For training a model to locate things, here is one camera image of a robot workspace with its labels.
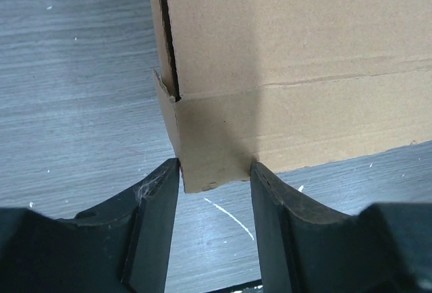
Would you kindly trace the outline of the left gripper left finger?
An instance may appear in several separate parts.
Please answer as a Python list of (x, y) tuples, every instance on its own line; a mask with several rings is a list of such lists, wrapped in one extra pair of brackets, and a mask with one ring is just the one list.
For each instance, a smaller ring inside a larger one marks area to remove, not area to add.
[(1, 209), (2, 292), (163, 292), (180, 163), (72, 219)]

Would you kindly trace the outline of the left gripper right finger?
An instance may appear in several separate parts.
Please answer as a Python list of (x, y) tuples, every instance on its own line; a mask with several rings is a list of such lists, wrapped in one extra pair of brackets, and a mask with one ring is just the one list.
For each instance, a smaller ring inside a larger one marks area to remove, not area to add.
[(374, 203), (347, 215), (259, 162), (250, 187), (266, 292), (431, 291), (429, 203)]

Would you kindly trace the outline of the brown cardboard box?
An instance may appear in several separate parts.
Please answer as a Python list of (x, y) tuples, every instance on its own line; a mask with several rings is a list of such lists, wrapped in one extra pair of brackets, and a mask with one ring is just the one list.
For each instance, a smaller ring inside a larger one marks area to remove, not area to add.
[(431, 139), (431, 0), (151, 0), (184, 190)]

